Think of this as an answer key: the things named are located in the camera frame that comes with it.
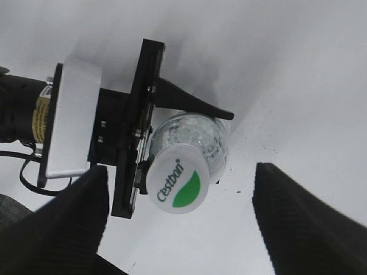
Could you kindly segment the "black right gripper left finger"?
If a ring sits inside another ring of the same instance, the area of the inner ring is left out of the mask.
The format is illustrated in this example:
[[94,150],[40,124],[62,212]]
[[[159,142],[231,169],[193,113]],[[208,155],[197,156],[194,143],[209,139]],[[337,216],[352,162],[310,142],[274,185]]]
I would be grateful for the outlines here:
[[93,166],[1,231],[1,274],[124,274],[97,251],[109,216],[108,172]]

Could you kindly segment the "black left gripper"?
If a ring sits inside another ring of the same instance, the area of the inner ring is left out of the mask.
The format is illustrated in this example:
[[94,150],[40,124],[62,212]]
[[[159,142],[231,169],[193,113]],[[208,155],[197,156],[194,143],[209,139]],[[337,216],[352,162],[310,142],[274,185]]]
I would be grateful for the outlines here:
[[152,133],[154,105],[234,119],[233,112],[202,101],[158,78],[164,50],[164,43],[144,39],[130,93],[104,88],[99,92],[88,160],[92,165],[116,168],[111,209],[114,217],[132,217],[137,194],[148,194],[146,178],[151,163],[145,160],[145,152]]

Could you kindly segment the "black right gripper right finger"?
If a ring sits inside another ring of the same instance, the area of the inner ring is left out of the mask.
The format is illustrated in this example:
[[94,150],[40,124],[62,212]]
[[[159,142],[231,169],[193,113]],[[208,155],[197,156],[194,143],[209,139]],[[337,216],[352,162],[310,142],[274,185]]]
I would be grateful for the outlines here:
[[366,274],[366,227],[274,164],[256,165],[252,205],[275,274]]

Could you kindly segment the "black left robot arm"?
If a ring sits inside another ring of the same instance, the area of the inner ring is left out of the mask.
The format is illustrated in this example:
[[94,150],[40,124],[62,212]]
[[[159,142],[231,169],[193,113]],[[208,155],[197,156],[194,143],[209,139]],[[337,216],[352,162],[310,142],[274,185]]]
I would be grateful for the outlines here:
[[[147,163],[142,159],[139,145],[151,135],[151,117],[155,107],[196,112],[211,118],[232,120],[232,112],[212,106],[160,78],[165,44],[143,40],[130,93],[100,89],[92,111],[82,118],[81,109],[87,98],[80,92],[72,93],[66,108],[71,117],[66,120],[66,133],[71,145],[76,144],[76,131],[92,126],[81,145],[88,151],[84,158],[92,165],[106,164],[116,167],[112,215],[131,218],[137,194],[144,194]],[[39,162],[37,184],[22,183],[29,190],[46,196],[57,195],[45,188],[49,179],[51,143],[61,125],[56,115],[61,110],[61,85],[65,82],[66,64],[57,64],[51,82],[13,76],[1,69],[1,142],[21,142],[35,148],[42,144],[40,156],[25,155],[28,162]]]

